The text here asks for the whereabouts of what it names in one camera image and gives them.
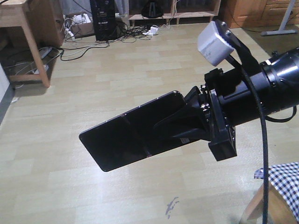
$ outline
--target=screw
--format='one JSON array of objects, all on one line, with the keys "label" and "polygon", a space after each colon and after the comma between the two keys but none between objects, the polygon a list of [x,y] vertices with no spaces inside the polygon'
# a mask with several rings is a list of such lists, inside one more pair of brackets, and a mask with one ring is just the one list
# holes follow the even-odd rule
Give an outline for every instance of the screw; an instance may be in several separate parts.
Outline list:
[{"label": "screw", "polygon": [[231,32],[230,30],[227,30],[227,31],[225,32],[225,34],[226,34],[227,36],[230,36],[230,35],[232,34],[232,32]]}]

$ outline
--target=black computer tower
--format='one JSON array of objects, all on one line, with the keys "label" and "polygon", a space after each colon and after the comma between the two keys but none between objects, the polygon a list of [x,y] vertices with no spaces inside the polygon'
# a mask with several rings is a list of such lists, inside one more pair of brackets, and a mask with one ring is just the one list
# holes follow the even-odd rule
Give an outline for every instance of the black computer tower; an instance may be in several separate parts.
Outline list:
[{"label": "black computer tower", "polygon": [[115,20],[114,0],[90,0],[93,14],[93,27],[97,41],[115,40],[118,38]]}]

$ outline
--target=table leg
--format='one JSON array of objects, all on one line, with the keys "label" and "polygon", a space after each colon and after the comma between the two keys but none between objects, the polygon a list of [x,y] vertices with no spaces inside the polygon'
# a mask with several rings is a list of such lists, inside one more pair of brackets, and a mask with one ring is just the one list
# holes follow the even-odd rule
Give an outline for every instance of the table leg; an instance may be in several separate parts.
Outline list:
[{"label": "table leg", "polygon": [[41,60],[41,57],[39,55],[39,51],[38,51],[36,42],[34,40],[34,37],[32,35],[29,23],[27,21],[25,11],[22,7],[19,8],[19,15],[20,15],[20,19],[21,19],[21,27],[26,36],[29,48],[31,50],[34,62],[36,63],[36,67],[39,71],[39,76],[42,80],[42,83],[45,87],[50,87],[50,80],[48,78],[46,69],[43,65],[43,61]]}]

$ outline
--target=metal stand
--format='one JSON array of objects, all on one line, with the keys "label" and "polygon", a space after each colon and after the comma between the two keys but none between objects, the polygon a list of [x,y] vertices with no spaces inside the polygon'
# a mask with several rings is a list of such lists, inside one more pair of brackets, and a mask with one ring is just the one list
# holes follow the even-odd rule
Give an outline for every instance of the metal stand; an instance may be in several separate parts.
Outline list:
[{"label": "metal stand", "polygon": [[285,30],[285,25],[288,22],[288,19],[290,17],[292,8],[295,5],[296,0],[291,0],[289,3],[289,6],[285,12],[284,18],[282,19],[282,22],[280,24],[280,27],[278,30],[275,31],[263,31],[261,33],[261,36],[267,36],[267,35],[278,35],[278,34],[296,34],[298,31],[294,29]]}]

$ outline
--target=cardboard box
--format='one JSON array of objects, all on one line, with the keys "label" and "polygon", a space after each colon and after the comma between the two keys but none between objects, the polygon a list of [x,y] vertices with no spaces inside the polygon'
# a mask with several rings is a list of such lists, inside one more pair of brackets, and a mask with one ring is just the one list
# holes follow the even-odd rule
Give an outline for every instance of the cardboard box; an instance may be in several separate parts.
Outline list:
[{"label": "cardboard box", "polygon": [[[85,12],[72,13],[72,14],[66,15],[65,22],[67,22],[69,25],[71,25],[71,22],[72,22],[71,19],[74,16],[80,15],[80,14],[83,14],[83,13],[85,13]],[[71,32],[74,34],[75,38],[92,36],[92,35],[94,35],[93,22],[73,24],[73,25],[71,25]]]}]

